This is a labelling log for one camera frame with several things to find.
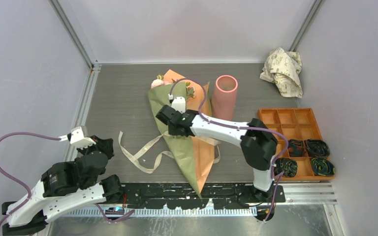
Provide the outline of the orange compartment tray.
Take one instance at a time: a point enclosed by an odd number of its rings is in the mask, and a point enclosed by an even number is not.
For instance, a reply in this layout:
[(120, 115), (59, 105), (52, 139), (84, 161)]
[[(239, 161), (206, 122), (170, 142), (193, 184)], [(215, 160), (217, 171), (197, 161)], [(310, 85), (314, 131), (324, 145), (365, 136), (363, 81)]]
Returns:
[[(277, 152), (280, 152), (285, 146), (288, 147), (288, 140), (290, 139), (303, 140), (304, 142), (307, 139), (323, 140), (311, 108), (259, 109), (257, 117), (269, 129), (277, 131), (286, 137), (284, 140), (280, 136), (275, 135), (279, 141)], [(290, 158), (298, 164), (296, 176), (282, 176), (282, 181), (325, 181), (335, 177), (335, 175), (333, 177), (315, 176), (310, 164), (312, 157), (308, 155), (307, 151), (304, 157), (290, 157), (287, 150), (279, 158)]]

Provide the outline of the cream printed ribbon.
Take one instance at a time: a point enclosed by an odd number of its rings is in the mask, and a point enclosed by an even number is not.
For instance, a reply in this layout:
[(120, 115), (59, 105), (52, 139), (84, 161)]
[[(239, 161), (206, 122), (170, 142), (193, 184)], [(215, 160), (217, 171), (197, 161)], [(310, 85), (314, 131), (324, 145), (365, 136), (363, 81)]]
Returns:
[[(144, 173), (147, 173), (147, 174), (152, 174), (158, 167), (159, 165), (161, 164), (161, 160), (162, 160), (162, 157), (163, 155), (167, 156), (167, 157), (170, 157), (172, 159), (175, 159), (175, 157), (173, 156), (172, 152), (170, 151), (162, 151), (160, 152), (156, 159), (155, 159), (155, 162), (154, 162), (154, 166), (152, 168), (146, 168), (144, 167), (143, 165), (140, 164), (139, 162), (139, 159), (145, 155), (145, 153), (151, 149), (162, 137), (165, 137), (165, 136), (170, 136), (169, 133), (166, 131), (162, 134), (160, 134), (159, 136), (155, 137), (154, 139), (150, 140), (148, 143), (146, 143), (136, 154), (131, 154), (128, 150), (126, 150), (125, 147), (122, 146), (122, 138), (123, 138), (123, 131), (120, 131), (119, 132), (119, 136), (118, 136), (118, 143), (119, 143), (119, 146), (121, 148), (121, 151), (122, 153), (124, 154), (124, 156), (135, 166), (137, 167), (140, 171), (144, 172)], [(213, 145), (217, 148), (217, 151), (218, 151), (218, 156), (213, 160), (213, 164), (216, 164), (216, 163), (219, 163), (220, 160), (221, 160), (221, 152), (220, 152), (220, 148), (218, 147), (218, 145), (221, 143), (220, 141), (218, 140), (215, 140), (215, 139), (212, 139), (210, 137), (204, 137), (204, 136), (201, 136), (201, 137), (197, 137), (199, 140), (205, 142), (205, 143), (208, 143), (210, 145)]]

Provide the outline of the green orange flower bouquet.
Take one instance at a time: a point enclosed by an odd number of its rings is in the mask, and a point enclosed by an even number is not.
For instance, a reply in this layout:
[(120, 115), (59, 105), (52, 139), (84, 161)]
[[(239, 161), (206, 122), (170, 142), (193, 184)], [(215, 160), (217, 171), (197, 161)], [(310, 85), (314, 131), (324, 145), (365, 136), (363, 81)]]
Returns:
[[(151, 106), (153, 116), (155, 116), (163, 105), (169, 105), (168, 94), (172, 85), (183, 75), (169, 69), (163, 76), (163, 85), (152, 85), (148, 91), (148, 101)], [(208, 91), (209, 83), (199, 85), (185, 80), (180, 81), (172, 91), (174, 96), (182, 96), (186, 99), (186, 108), (197, 111), (204, 98), (201, 112), (211, 116), (210, 99), (204, 95)], [(182, 137), (165, 135), (164, 140), (174, 156), (176, 163), (184, 177), (200, 196), (202, 188), (210, 173), (215, 158), (215, 146), (205, 141), (203, 138)]]

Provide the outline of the aluminium frame rail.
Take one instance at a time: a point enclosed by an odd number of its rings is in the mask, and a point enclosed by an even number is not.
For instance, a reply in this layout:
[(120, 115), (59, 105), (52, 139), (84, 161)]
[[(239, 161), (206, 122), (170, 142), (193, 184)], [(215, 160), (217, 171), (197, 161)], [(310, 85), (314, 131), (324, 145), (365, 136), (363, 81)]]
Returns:
[[(99, 63), (95, 63), (95, 65), (90, 69), (90, 73), (87, 77), (84, 91), (82, 93), (77, 115), (73, 121), (72, 127), (75, 128), (77, 126), (84, 126), (86, 124), (86, 120), (89, 114), (92, 98), (95, 92), (96, 82), (98, 75), (101, 70), (101, 65)], [(66, 142), (66, 150), (64, 152), (64, 158), (62, 162), (68, 162), (72, 159), (76, 158), (77, 150), (75, 147), (72, 147), (69, 142)]]

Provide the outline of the crumpled printed paper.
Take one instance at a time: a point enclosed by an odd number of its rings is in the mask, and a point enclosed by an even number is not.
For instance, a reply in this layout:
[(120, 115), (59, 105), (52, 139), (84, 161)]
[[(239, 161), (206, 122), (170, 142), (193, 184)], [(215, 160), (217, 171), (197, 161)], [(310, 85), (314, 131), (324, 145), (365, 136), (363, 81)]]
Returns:
[(261, 80), (276, 85), (283, 97), (303, 97), (299, 78), (302, 60), (298, 52), (285, 51), (278, 47), (269, 53), (259, 76)]

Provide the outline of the dark patterned rolled tie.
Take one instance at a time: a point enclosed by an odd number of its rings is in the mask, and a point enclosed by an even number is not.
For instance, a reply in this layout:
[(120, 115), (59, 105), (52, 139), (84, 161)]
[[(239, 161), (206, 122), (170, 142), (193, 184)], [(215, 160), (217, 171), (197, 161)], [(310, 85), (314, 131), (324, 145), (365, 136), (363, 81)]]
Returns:
[(310, 157), (328, 158), (330, 155), (329, 146), (323, 140), (307, 139), (304, 144), (305, 149)]
[(333, 177), (335, 175), (335, 166), (328, 159), (314, 157), (310, 159), (310, 164), (315, 176)]
[(290, 158), (278, 158), (275, 162), (274, 175), (283, 172), (283, 177), (295, 177), (298, 171), (298, 164)]
[(288, 155), (290, 157), (304, 157), (306, 154), (305, 142), (303, 140), (288, 140)]

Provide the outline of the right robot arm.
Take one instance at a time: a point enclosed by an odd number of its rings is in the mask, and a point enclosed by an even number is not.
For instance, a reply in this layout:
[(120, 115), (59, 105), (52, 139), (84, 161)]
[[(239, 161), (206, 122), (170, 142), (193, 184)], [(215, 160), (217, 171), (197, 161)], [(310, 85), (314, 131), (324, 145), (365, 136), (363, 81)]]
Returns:
[(275, 132), (270, 131), (261, 120), (253, 118), (250, 122), (233, 122), (195, 110), (181, 113), (169, 105), (162, 106), (155, 117), (167, 126), (172, 136), (207, 137), (240, 148), (246, 163), (253, 169), (254, 197), (265, 202), (273, 196), (273, 167), (278, 140)]

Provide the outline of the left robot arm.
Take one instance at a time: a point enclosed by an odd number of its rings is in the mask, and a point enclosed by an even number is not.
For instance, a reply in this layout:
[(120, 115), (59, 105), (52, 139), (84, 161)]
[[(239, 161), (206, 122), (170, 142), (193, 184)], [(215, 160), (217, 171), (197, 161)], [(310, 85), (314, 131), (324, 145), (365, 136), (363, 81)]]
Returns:
[(117, 175), (103, 180), (108, 161), (114, 156), (113, 139), (92, 135), (80, 157), (53, 164), (41, 176), (36, 186), (17, 202), (1, 205), (6, 223), (0, 235), (26, 236), (45, 229), (62, 215), (91, 204), (118, 203), (124, 190)]

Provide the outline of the pink cylindrical vase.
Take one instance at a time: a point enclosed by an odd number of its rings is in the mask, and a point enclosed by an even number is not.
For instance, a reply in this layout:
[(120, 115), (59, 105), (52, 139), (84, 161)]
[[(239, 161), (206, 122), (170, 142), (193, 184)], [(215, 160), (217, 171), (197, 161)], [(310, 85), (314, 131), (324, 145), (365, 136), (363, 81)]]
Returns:
[(215, 81), (211, 97), (212, 116), (233, 120), (238, 91), (238, 81), (230, 75), (222, 75)]

